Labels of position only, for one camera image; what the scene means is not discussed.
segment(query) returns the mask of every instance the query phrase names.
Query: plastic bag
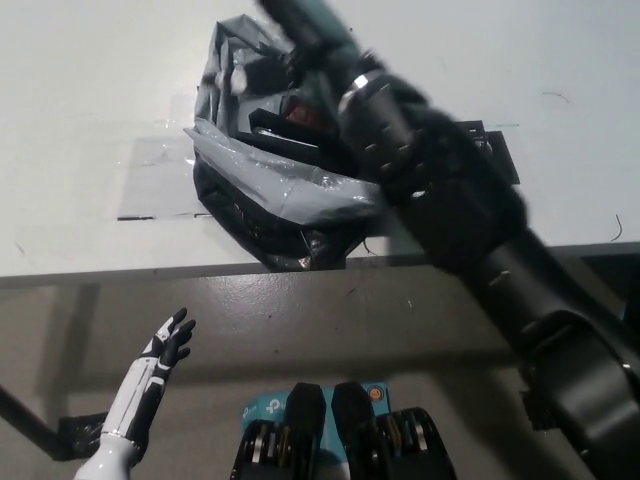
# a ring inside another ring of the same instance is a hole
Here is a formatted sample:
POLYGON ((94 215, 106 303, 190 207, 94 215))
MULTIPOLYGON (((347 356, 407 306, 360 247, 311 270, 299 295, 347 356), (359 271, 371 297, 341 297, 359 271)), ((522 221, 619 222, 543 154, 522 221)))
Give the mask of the plastic bag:
MULTIPOLYGON (((270 270, 340 268, 364 239, 368 222, 380 213, 379 187, 234 138, 252 134, 248 116, 256 109, 280 114, 292 92, 238 96, 231 92, 231 75, 288 48, 247 16, 216 26, 195 126, 187 131, 196 154, 196 191, 220 224, 270 270)), ((313 97, 309 91, 295 93, 313 97)))

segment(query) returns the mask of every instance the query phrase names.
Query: white table surface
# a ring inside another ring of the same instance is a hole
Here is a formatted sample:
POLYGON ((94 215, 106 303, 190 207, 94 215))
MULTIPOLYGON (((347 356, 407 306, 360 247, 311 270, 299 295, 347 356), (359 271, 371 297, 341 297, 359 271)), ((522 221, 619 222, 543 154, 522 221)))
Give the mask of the white table surface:
MULTIPOLYGON (((215 22, 255 14, 253 4, 5 3, 0 284, 264 271, 211 218, 116 221, 136 146, 184 140, 215 22)), ((436 105, 504 131, 549 246, 639 250, 640 3, 332 3, 436 105), (616 215, 623 232, 611 242, 616 215)), ((402 229, 389 231, 351 264, 416 253, 402 229)))

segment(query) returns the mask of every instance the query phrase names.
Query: robotic arm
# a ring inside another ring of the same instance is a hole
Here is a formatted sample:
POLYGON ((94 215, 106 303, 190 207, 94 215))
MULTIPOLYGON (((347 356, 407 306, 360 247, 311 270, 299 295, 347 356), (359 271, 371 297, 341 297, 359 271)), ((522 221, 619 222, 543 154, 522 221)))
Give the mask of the robotic arm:
POLYGON ((471 138, 373 55, 360 55, 321 0, 259 3, 295 45, 292 77, 313 70, 323 78, 327 112, 362 171, 519 357, 526 404, 553 417, 597 478, 638 478, 638 332, 560 267, 471 138))
POLYGON ((171 370, 191 353, 181 348, 196 325, 195 320, 180 325, 186 316, 183 308, 169 318, 131 364, 102 427, 100 447, 75 480, 128 480, 142 460, 171 370))

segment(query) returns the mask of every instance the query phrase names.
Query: gray floor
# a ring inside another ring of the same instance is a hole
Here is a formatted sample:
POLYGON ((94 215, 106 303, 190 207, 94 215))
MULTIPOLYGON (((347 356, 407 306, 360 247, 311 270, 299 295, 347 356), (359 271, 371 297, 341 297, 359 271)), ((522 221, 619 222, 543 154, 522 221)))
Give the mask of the gray floor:
MULTIPOLYGON (((616 299, 572 265, 614 309, 616 299)), ((106 410, 158 324, 186 305, 175 371, 134 479, 226 479, 253 396, 297 380, 386 380, 393 408, 434 417, 464 479, 589 479, 557 433, 532 433, 503 341, 430 267, 0 291, 0 382, 52 425, 106 410)), ((3 480, 70 479, 0 421, 3 480)))

